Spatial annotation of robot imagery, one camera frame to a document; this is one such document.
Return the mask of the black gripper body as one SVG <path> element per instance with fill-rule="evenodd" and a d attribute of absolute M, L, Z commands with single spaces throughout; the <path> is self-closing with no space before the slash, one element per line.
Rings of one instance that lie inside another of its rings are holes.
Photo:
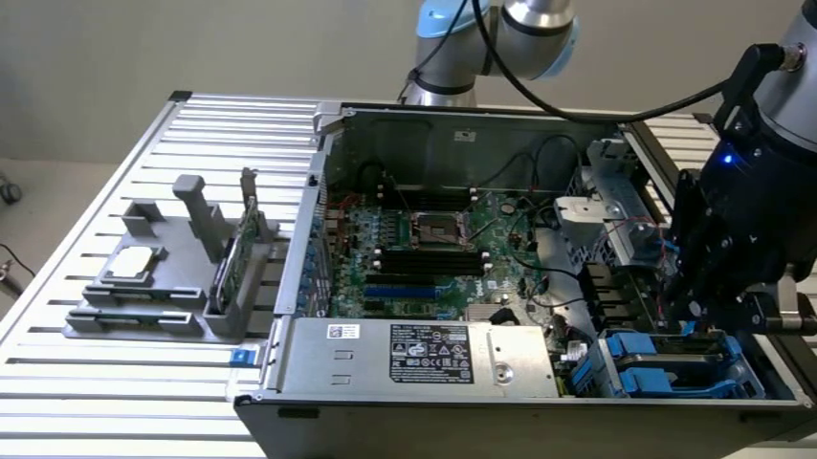
<path fill-rule="evenodd" d="M 735 294 L 774 283 L 787 269 L 801 281 L 815 262 L 815 153 L 785 140 L 753 103 L 718 131 L 701 173 L 714 288 Z"/>

